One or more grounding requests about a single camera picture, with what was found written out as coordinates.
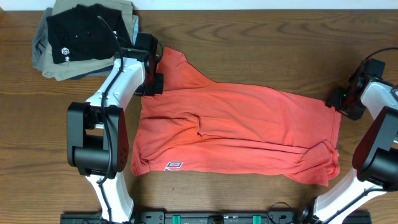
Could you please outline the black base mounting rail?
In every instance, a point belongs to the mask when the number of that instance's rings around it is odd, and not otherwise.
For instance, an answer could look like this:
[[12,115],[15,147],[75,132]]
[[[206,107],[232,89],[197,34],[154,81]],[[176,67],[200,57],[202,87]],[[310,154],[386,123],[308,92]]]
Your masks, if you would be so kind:
[[[112,223],[128,224],[267,224],[267,223],[293,223],[296,215],[294,212],[273,211],[267,213],[164,213],[142,212],[134,215],[129,221],[116,221]],[[108,223],[96,214],[63,214],[60,216],[61,224],[94,224]],[[343,220],[343,224],[372,224],[369,212],[354,212]]]

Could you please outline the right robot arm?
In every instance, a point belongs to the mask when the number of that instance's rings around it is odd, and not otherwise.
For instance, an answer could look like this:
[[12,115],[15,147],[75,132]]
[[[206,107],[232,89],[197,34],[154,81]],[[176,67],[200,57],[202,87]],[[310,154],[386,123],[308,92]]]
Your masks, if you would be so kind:
[[365,111],[373,123],[353,154],[349,173],[330,191],[303,210],[297,223],[371,223],[358,208],[371,199],[397,191],[397,86],[382,79],[385,63],[365,58],[349,78],[347,88],[337,88],[327,101],[349,119]]

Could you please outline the folded grey garment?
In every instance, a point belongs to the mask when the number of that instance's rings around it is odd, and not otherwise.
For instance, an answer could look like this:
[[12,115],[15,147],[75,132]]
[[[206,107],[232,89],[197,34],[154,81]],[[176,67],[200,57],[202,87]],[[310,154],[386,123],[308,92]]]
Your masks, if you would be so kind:
[[45,49],[48,44],[47,18],[52,15],[52,11],[52,7],[46,8],[32,39],[32,66],[38,71],[44,69]]

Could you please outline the red-orange t-shirt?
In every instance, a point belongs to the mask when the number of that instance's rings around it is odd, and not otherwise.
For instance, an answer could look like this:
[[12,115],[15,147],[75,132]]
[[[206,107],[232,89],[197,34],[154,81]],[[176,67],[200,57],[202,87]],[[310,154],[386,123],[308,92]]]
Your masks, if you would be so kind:
[[166,48],[161,95],[142,98],[134,175],[150,171],[284,175],[328,185],[340,173],[341,115],[323,101],[272,88],[217,83]]

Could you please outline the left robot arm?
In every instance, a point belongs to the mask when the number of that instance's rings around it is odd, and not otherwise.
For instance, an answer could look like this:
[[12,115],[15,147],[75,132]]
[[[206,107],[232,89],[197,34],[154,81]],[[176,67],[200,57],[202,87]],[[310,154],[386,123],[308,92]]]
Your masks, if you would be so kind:
[[156,71],[162,49],[152,34],[138,33],[132,46],[117,49],[98,91],[68,107],[67,161],[93,186],[101,212],[64,214],[61,223],[133,223],[134,201],[123,174],[129,155],[124,112],[133,96],[162,94],[164,76]]

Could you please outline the folded light blue garment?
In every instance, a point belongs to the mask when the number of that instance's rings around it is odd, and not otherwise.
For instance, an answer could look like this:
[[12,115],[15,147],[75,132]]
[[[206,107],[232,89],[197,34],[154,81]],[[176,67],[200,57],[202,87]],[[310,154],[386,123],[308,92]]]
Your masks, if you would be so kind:
[[132,28],[131,42],[134,45],[136,43],[136,38],[139,32],[139,16],[133,15],[132,21],[133,21],[133,28]]

